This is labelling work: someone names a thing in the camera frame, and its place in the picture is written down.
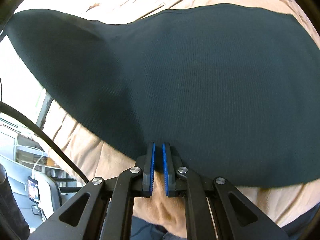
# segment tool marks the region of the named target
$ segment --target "phone screen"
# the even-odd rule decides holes
[[[38,181],[28,177],[28,193],[29,199],[37,204],[39,204],[40,196],[39,196],[39,187]]]

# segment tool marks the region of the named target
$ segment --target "tan blanket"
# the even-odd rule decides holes
[[[105,5],[102,3],[88,11],[87,18],[98,19],[108,24],[123,24],[164,9],[232,3],[292,14],[307,30],[318,47],[320,46],[319,35],[304,12],[293,0],[119,0],[118,5],[115,5],[113,1],[112,6],[107,1],[104,1]],[[88,179],[95,176],[109,179],[134,166],[133,160],[89,132],[55,101],[47,115],[44,132],[86,174]],[[79,181],[81,180],[45,143],[41,141],[39,143],[61,168]],[[281,227],[295,220],[320,202],[320,179],[305,185],[274,189],[253,187],[239,187],[239,189]],[[133,215],[148,222],[160,224],[177,236],[186,237],[182,199],[165,196],[163,176],[158,172],[155,173],[153,196],[150,199],[136,198]]]

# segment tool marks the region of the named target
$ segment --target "ribbed fabric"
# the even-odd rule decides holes
[[[53,98],[133,159],[169,142],[235,185],[320,178],[320,52],[292,15],[219,4],[106,25],[35,9],[6,31]]]

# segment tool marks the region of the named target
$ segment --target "black gripper frame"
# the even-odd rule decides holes
[[[171,154],[169,143],[162,151],[166,194],[184,198],[188,240],[288,240],[227,179],[199,176]],[[135,167],[116,178],[94,178],[28,240],[129,240],[134,198],[152,195],[154,158],[155,144],[149,143]]]
[[[180,157],[171,154],[169,143],[162,150],[165,191],[169,197],[184,198],[188,240],[289,239],[227,179],[212,180],[186,169]]]
[[[152,195],[154,156],[155,144],[149,143],[135,167],[89,181],[28,240],[129,240],[134,198]]]

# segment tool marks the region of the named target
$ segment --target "white charging cable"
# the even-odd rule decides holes
[[[38,162],[43,158],[44,151],[41,151],[40,149],[38,149],[38,148],[36,148],[36,147],[32,147],[32,146],[25,146],[25,145],[20,145],[20,144],[15,144],[15,146],[23,146],[23,147],[35,149],[35,150],[41,152],[41,157],[36,161],[36,163],[33,165],[33,168],[32,168],[31,178],[34,179],[34,178],[35,178],[35,168],[36,168],[36,165],[37,165]]]

